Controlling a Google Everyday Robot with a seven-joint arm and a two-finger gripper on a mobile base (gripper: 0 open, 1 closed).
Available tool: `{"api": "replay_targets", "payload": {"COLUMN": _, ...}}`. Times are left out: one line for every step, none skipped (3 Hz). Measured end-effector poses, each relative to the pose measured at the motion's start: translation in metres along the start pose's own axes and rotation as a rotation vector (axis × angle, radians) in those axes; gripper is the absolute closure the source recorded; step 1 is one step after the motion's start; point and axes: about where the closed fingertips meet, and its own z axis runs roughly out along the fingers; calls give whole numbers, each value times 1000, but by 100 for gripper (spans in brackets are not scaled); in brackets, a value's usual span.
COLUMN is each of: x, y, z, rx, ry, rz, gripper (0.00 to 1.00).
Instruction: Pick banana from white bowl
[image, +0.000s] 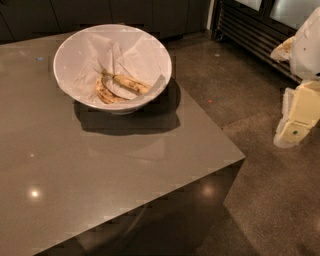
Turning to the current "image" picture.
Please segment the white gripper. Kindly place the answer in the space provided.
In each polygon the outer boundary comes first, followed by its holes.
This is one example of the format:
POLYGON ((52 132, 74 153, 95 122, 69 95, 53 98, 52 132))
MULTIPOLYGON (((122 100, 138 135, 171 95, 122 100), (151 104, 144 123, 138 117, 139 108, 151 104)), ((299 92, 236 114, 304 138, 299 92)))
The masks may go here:
POLYGON ((273 143, 280 148, 298 145, 320 120, 320 7, 317 7, 296 34, 270 54, 275 61, 287 61, 290 72, 303 79, 283 95, 282 119, 273 143))

